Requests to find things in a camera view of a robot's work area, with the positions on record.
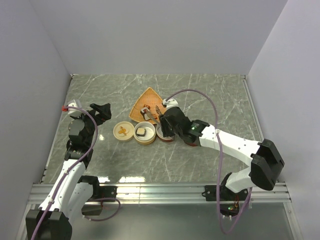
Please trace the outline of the metal tongs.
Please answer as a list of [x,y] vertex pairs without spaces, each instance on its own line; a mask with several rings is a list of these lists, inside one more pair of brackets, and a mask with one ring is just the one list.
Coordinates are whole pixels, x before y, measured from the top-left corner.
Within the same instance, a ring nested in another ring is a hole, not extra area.
[[147,117],[151,120],[153,120],[155,122],[155,124],[157,124],[158,126],[161,125],[161,122],[157,120],[157,116],[155,114],[152,114],[151,111],[150,111],[150,106],[145,104],[144,107],[146,108],[145,109],[145,114],[147,115]]

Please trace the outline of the sushi roll red centre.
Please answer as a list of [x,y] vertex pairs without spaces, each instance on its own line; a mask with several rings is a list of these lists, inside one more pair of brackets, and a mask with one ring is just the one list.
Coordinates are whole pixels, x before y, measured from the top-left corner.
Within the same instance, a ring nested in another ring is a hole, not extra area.
[[150,109],[148,107],[143,107],[141,110],[140,110],[140,113],[142,115],[146,114],[147,112],[150,112]]

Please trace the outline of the sushi roll green centre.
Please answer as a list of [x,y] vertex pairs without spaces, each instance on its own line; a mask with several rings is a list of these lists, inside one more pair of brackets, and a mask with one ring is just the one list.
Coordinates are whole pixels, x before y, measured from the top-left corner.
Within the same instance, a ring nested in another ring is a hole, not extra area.
[[144,137],[146,135],[146,129],[144,127],[138,127],[136,129],[136,132],[135,134],[138,136],[138,137]]

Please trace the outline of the sushi roll white centre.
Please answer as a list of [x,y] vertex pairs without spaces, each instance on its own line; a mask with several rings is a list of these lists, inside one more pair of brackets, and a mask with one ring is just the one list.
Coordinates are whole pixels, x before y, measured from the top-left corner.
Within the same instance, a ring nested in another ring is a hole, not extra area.
[[149,115],[146,112],[141,112],[141,115],[145,121],[151,120],[151,118],[149,117]]

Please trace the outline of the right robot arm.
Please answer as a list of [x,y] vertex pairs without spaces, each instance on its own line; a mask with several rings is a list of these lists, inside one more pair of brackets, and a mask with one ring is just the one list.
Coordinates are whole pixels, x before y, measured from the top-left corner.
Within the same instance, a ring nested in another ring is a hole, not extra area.
[[228,173],[216,187],[217,198],[232,201],[245,190],[258,187],[272,191],[285,163],[275,144],[248,140],[216,129],[202,120],[190,120],[179,107],[172,107],[159,117],[164,137],[179,136],[186,144],[219,150],[234,157],[247,168]]

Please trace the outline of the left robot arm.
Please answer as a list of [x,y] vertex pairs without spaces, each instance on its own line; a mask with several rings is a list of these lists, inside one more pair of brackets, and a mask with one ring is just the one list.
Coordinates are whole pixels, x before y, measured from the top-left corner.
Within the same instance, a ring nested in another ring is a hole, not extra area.
[[72,236],[72,218],[83,205],[96,201],[101,195],[99,180],[85,176],[99,136],[98,126],[112,117],[111,105],[90,104],[84,110],[73,100],[62,110],[72,118],[68,125],[68,142],[61,172],[51,191],[37,209],[25,217],[29,240],[69,240]]

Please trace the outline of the red bowl silver inside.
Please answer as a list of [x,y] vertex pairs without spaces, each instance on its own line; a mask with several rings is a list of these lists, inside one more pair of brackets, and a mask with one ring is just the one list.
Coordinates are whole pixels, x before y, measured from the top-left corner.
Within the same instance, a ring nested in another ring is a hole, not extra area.
[[175,137],[174,137],[174,136],[164,137],[160,125],[158,125],[158,126],[156,127],[156,134],[157,134],[158,138],[159,138],[162,142],[165,142],[165,143],[171,143],[171,142],[173,142],[173,141],[175,140]]

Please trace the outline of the woven bamboo tray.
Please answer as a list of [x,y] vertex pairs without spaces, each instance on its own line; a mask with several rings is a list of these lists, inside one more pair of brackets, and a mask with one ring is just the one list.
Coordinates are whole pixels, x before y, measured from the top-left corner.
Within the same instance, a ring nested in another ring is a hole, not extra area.
[[[162,102],[163,99],[161,96],[152,87],[148,87],[134,103],[130,110],[129,118],[137,123],[144,122],[145,120],[141,115],[141,109],[144,108],[144,104],[146,104],[150,106],[151,113],[155,114],[157,116],[157,120],[159,120],[159,115],[156,112],[156,106],[159,107],[162,113],[166,111],[166,108],[162,105]],[[155,122],[152,119],[146,122],[155,125]]]

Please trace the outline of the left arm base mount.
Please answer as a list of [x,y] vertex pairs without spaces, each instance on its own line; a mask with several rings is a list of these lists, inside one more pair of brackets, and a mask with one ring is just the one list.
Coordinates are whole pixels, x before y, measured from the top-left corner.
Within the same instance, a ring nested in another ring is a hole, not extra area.
[[99,216],[105,208],[104,203],[117,203],[118,187],[114,185],[103,185],[93,189],[93,195],[88,202],[82,207],[81,213],[85,217]]

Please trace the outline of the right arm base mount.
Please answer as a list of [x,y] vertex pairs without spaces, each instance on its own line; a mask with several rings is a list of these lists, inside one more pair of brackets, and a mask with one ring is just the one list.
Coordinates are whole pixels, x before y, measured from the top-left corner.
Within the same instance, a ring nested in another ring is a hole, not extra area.
[[[236,217],[240,212],[240,201],[245,201],[248,196],[248,190],[244,189],[238,193],[234,193],[225,186],[219,187],[220,214],[225,217]],[[217,186],[205,185],[204,192],[201,195],[207,202],[217,201]]]

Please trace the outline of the aluminium front rail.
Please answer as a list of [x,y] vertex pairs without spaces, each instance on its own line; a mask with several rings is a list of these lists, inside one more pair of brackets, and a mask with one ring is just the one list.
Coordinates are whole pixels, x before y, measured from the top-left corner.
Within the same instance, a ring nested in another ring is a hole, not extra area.
[[[89,196],[88,183],[78,183],[71,197]],[[102,184],[103,187],[114,186],[116,198],[121,204],[213,204],[216,201],[207,201],[205,185],[210,183],[116,183]],[[31,188],[27,204],[39,205],[50,194],[53,184],[34,184]],[[253,187],[250,203],[290,203],[291,197],[285,183],[277,183],[272,191]]]

